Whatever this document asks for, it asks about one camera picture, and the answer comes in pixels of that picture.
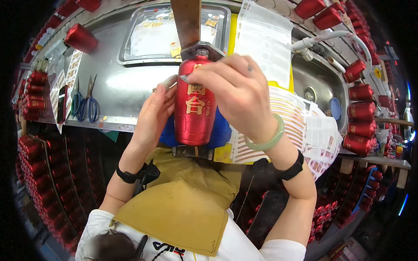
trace black wrist strap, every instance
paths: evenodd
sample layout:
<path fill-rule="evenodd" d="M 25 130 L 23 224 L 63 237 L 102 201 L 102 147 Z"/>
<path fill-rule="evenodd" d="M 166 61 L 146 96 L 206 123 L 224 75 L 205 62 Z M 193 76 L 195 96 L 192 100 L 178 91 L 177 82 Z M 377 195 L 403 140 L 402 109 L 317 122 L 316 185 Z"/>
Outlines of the black wrist strap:
<path fill-rule="evenodd" d="M 116 173 L 126 183 L 133 184 L 135 183 L 136 180 L 140 180 L 143 178 L 144 172 L 147 170 L 147 168 L 148 168 L 148 164 L 144 163 L 144 165 L 142 166 L 142 168 L 137 174 L 131 174 L 129 172 L 122 172 L 118 164 L 116 168 Z"/>
<path fill-rule="evenodd" d="M 295 177 L 299 172 L 302 171 L 303 165 L 303 155 L 300 150 L 298 150 L 298 159 L 296 162 L 288 169 L 288 170 L 277 170 L 279 178 L 282 180 L 290 180 L 291 178 Z"/>

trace green bracelet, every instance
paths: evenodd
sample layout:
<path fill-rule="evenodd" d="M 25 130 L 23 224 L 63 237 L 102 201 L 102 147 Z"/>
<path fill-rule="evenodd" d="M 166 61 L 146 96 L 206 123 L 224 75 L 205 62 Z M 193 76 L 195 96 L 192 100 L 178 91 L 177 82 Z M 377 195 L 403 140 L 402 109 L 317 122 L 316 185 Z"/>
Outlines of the green bracelet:
<path fill-rule="evenodd" d="M 283 122 L 282 117 L 280 117 L 280 115 L 273 113 L 273 116 L 276 118 L 276 120 L 279 122 L 279 128 L 277 129 L 276 135 L 274 135 L 274 137 L 267 142 L 266 144 L 260 144 L 257 145 L 253 142 L 251 142 L 247 136 L 245 136 L 245 144 L 252 150 L 260 150 L 260 151 L 265 151 L 268 149 L 273 148 L 273 146 L 280 140 L 280 138 L 283 136 L 283 133 L 285 132 L 285 125 Z"/>

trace blue-handled scissors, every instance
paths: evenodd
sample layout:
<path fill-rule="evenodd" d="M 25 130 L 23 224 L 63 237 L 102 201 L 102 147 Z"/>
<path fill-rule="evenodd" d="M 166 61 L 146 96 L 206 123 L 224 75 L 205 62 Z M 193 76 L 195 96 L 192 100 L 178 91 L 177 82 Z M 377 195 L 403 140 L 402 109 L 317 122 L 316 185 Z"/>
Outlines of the blue-handled scissors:
<path fill-rule="evenodd" d="M 89 122 L 93 123 L 96 121 L 97 119 L 97 102 L 96 100 L 92 97 L 92 92 L 93 92 L 93 86 L 94 86 L 94 82 L 96 81 L 96 76 L 94 77 L 94 79 L 92 80 L 92 76 L 90 75 L 90 80 L 89 80 L 89 86 L 87 88 L 87 96 L 83 99 L 82 104 L 81 104 L 81 108 L 79 111 L 79 116 L 80 116 L 80 121 L 82 121 L 84 119 L 84 109 L 86 107 L 87 101 L 89 101 Z"/>
<path fill-rule="evenodd" d="M 75 83 L 76 94 L 74 94 L 73 108 L 72 108 L 72 111 L 71 111 L 71 115 L 73 117 L 77 116 L 77 120 L 80 122 L 82 120 L 80 118 L 80 108 L 81 108 L 81 104 L 82 104 L 82 101 L 83 101 L 83 96 L 81 96 L 81 93 L 78 91 L 79 85 L 80 85 L 80 81 L 77 77 L 77 80 L 76 80 L 76 83 Z"/>

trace stainless steel sink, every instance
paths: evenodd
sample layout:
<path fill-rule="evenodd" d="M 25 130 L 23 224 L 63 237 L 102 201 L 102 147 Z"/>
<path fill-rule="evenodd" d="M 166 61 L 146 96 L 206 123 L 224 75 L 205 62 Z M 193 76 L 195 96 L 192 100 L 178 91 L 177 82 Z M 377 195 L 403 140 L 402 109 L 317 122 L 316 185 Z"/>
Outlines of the stainless steel sink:
<path fill-rule="evenodd" d="M 337 98 L 341 103 L 341 116 L 337 120 L 338 131 L 344 132 L 348 124 L 347 106 L 348 85 L 341 72 L 336 70 L 329 62 L 313 53 L 312 61 L 305 61 L 301 56 L 292 58 L 293 81 L 298 96 L 312 100 L 325 111 L 328 102 Z"/>

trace faucet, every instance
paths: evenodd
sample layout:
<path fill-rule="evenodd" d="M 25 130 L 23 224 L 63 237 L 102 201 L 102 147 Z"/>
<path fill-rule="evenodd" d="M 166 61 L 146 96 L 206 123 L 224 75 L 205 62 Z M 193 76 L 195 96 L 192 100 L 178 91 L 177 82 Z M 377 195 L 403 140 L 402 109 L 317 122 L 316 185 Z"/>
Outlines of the faucet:
<path fill-rule="evenodd" d="M 334 31 L 325 35 L 319 35 L 314 38 L 303 38 L 300 41 L 295 42 L 292 44 L 291 49 L 292 52 L 300 51 L 302 57 L 306 61 L 313 60 L 314 56 L 312 55 L 311 50 L 308 48 L 312 47 L 314 43 L 319 43 L 325 40 L 337 38 L 337 37 L 347 37 L 354 41 L 356 41 L 360 47 L 363 49 L 365 55 L 366 55 L 366 69 L 364 70 L 364 75 L 370 75 L 370 72 L 372 71 L 372 56 L 370 55 L 369 49 L 367 49 L 367 46 L 364 44 L 364 42 L 357 37 L 355 34 L 348 32 L 348 31 Z"/>

